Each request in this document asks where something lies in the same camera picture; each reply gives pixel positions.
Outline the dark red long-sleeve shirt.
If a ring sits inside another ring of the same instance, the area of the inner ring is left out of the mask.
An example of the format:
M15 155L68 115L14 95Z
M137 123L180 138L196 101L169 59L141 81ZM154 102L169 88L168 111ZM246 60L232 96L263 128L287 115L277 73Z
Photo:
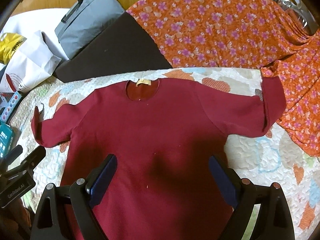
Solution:
M226 160L231 134L262 137L286 100L278 77L262 96L225 93L191 80L156 80L146 92L129 81L94 90L51 119L34 113L39 145L69 142L62 185L86 177L114 154L116 173L94 214L109 239L217 239L232 208L209 170Z

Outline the teal printed box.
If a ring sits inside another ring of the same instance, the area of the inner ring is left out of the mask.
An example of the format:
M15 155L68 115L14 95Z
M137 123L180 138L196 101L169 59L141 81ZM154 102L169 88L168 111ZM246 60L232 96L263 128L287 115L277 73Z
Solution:
M1 133L0 133L0 154L1 158L6 156L11 148L12 141L14 138L14 132L12 128L5 124L4 122L1 122Z

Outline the white quilted heart-pattern bedspread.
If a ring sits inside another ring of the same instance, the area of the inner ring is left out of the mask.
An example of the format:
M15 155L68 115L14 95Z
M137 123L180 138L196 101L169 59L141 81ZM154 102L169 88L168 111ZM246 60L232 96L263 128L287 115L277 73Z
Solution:
M63 83L50 77L34 88L19 104L9 121L15 133L14 145L23 147L26 157L35 147L30 122L35 106L43 108L46 119L65 103L76 104L94 89L139 79L180 78L194 80L224 92L260 94L258 70L242 68L179 68L148 70L83 81ZM278 124L259 138L231 135L225 152L231 168L258 185L278 182L291 211L296 239L319 239L319 159L306 154Z

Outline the blue printed box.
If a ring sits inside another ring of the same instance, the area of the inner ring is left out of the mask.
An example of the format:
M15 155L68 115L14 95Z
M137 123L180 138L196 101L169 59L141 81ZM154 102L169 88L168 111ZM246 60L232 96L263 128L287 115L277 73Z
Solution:
M1 93L1 122L7 123L22 96L19 92Z

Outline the yellow plastic bag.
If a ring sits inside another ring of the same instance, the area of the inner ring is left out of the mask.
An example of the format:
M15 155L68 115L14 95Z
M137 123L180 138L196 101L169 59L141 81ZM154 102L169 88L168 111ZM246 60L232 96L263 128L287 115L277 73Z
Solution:
M26 37L17 33L3 33L0 44L1 64L8 64L16 50L27 40Z

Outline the orange floral fabric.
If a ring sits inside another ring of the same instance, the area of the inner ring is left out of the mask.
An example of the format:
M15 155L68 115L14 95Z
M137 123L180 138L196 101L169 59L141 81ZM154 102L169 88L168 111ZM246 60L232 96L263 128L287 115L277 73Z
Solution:
M319 33L309 35L272 0L139 0L128 13L174 68L237 67L280 78L278 124L319 156Z

